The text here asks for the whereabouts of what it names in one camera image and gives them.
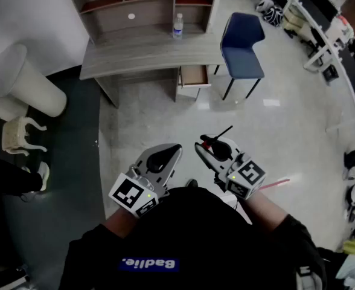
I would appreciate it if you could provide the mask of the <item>red black screwdriver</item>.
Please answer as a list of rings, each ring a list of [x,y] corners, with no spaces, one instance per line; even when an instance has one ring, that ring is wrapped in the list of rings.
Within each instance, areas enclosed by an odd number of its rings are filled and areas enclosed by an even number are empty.
[[[230,131],[233,128],[233,125],[231,125],[229,128],[227,128],[226,130],[224,130],[223,132],[221,132],[220,134],[216,135],[215,137],[210,137],[207,135],[201,135],[200,139],[202,140],[201,146],[205,149],[210,149],[212,147],[212,145],[218,141],[218,139],[226,134],[228,131]]]

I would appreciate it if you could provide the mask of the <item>person's left forearm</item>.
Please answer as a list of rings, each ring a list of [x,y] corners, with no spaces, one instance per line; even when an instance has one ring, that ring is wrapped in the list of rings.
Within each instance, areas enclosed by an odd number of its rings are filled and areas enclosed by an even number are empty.
[[[138,221],[131,212],[119,206],[103,225],[116,236],[125,238],[133,231]]]

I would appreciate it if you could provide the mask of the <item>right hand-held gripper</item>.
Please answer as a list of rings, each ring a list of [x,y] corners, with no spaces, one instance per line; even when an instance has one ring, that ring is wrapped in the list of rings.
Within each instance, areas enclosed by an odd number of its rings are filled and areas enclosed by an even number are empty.
[[[220,137],[209,149],[198,142],[194,148],[207,168],[217,174],[215,182],[224,192],[247,200],[263,185],[266,172],[249,155],[242,153],[233,140]]]

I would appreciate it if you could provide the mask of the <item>black office chair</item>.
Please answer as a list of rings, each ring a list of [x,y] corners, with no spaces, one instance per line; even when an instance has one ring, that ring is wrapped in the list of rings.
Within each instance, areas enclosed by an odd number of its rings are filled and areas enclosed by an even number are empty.
[[[300,34],[300,42],[304,45],[307,45],[307,48],[310,50],[308,58],[311,58],[316,54],[320,49],[325,46],[325,42],[321,35],[318,33],[317,29],[313,27],[306,28],[306,34]]]

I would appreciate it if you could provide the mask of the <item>black white patterned bag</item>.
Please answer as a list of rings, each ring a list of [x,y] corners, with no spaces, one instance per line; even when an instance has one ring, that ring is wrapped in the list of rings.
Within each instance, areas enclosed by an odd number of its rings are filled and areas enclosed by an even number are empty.
[[[283,18],[283,9],[279,6],[272,6],[263,15],[263,20],[274,27],[279,27]]]
[[[274,0],[259,0],[255,6],[255,11],[265,13],[274,6]]]

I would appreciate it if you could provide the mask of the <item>small black floor box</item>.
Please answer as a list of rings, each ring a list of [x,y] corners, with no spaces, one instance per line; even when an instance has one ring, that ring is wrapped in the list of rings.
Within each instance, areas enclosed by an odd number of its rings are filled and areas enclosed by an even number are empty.
[[[322,75],[327,83],[330,83],[339,77],[334,65],[329,65],[323,70]]]

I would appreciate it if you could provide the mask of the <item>grey shoulder bag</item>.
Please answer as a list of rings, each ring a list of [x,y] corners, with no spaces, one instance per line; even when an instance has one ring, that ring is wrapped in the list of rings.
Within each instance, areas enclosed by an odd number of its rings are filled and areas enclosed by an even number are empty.
[[[297,266],[296,290],[326,290],[327,275],[324,264]]]

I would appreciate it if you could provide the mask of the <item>blue chair with black legs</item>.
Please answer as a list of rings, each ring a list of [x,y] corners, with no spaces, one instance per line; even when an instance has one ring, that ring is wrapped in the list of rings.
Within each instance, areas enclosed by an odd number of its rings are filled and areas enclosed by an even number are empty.
[[[231,77],[223,100],[227,98],[235,80],[255,80],[247,94],[250,96],[264,78],[264,71],[253,50],[253,46],[264,39],[258,16],[239,12],[230,15],[220,43],[220,51]]]

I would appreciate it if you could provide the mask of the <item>person's black shirt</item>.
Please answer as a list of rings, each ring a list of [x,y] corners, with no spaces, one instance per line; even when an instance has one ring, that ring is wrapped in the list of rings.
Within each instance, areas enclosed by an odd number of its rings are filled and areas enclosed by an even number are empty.
[[[174,188],[125,238],[103,224],[69,244],[59,290],[296,290],[324,264],[288,214],[272,232],[205,188]]]

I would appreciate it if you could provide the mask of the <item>clear plastic water bottle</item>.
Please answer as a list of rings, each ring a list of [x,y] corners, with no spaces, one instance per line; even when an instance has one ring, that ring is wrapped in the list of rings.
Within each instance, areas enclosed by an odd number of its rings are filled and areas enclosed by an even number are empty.
[[[173,38],[182,39],[184,29],[183,14],[178,13],[173,22]]]

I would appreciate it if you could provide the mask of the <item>cream ornate stool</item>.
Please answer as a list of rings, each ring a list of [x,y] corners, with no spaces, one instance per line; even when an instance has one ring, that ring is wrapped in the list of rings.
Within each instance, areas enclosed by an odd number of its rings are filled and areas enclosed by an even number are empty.
[[[3,125],[2,128],[2,150],[11,154],[29,155],[29,150],[41,150],[47,152],[47,148],[43,146],[33,145],[27,142],[26,126],[30,124],[39,131],[46,131],[46,126],[40,126],[30,117],[16,117]]]

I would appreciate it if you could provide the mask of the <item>light blue cloth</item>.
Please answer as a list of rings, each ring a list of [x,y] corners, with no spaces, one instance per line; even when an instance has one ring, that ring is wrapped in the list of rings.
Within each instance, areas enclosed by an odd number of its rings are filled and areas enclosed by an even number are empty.
[[[349,254],[336,274],[336,279],[343,281],[344,286],[355,290],[355,255]]]

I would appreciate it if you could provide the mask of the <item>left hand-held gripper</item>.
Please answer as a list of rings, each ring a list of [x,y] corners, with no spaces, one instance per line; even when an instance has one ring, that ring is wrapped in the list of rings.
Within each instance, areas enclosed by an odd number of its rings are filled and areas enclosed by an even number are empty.
[[[176,143],[143,151],[126,173],[120,173],[109,197],[135,217],[144,216],[166,196],[165,185],[181,156],[182,146]]]

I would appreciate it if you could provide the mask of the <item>long white desk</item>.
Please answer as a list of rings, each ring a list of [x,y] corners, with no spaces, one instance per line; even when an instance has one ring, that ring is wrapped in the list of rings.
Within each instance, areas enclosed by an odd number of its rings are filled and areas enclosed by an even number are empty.
[[[352,82],[351,79],[348,77],[347,71],[344,65],[342,64],[342,58],[339,56],[339,54],[344,53],[344,47],[341,46],[340,43],[337,43],[326,35],[326,32],[331,27],[331,22],[326,21],[323,15],[317,15],[317,13],[320,13],[320,11],[315,6],[313,6],[313,4],[310,3],[309,0],[288,0],[284,11],[286,11],[291,5],[295,5],[298,8],[298,10],[305,17],[306,21],[309,23],[309,25],[317,31],[317,33],[325,43],[325,45],[321,49],[319,49],[316,54],[314,54],[311,58],[309,58],[308,61],[306,61],[303,68],[312,73],[321,73],[323,70],[327,69],[329,64],[335,62],[339,69],[339,75],[342,76],[348,86],[351,98],[353,99],[355,106],[355,91],[353,89],[354,82]],[[320,67],[312,68],[314,62],[317,61],[320,57],[322,57],[322,55],[327,51],[330,52],[330,59]]]

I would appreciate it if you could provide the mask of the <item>grey wooden desk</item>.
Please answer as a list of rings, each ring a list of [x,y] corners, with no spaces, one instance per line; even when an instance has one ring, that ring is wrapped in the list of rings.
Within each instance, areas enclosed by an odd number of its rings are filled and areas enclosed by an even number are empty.
[[[188,24],[183,38],[174,39],[166,25],[148,25],[104,33],[97,43],[89,42],[80,79],[95,79],[110,103],[119,108],[121,85],[177,82],[182,66],[221,64],[223,57],[212,31]]]

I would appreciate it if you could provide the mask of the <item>wooden desk drawer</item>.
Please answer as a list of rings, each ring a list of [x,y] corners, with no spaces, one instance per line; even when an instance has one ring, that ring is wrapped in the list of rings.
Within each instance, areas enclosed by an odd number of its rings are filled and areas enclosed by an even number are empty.
[[[208,67],[206,65],[181,66],[179,70],[178,85],[182,88],[210,87]]]

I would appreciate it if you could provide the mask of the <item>beige boxes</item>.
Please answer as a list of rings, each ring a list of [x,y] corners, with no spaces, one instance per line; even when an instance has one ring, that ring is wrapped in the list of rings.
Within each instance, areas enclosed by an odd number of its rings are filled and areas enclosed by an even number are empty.
[[[285,12],[282,27],[285,30],[299,33],[303,25],[306,23],[304,15],[295,5],[291,5]]]

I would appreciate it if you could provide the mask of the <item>black monitor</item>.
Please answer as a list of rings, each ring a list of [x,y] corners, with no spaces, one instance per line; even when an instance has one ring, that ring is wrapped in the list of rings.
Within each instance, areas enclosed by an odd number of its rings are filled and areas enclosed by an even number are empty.
[[[333,19],[339,14],[339,10],[330,0],[310,0],[319,10],[323,18],[324,24],[321,27],[324,31],[327,31],[333,21]]]

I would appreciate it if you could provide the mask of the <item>white ribbed cylinder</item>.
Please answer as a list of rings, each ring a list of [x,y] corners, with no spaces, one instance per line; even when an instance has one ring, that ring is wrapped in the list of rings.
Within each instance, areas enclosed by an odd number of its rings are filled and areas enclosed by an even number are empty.
[[[58,117],[66,104],[66,94],[27,60],[25,45],[10,45],[0,54],[0,119],[25,116],[28,107]]]

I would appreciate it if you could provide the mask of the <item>person's right forearm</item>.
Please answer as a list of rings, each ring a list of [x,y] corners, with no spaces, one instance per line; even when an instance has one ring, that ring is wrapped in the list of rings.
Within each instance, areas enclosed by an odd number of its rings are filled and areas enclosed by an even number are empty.
[[[288,216],[285,210],[260,191],[242,200],[241,205],[252,223],[258,224],[264,231],[269,233],[276,229]]]

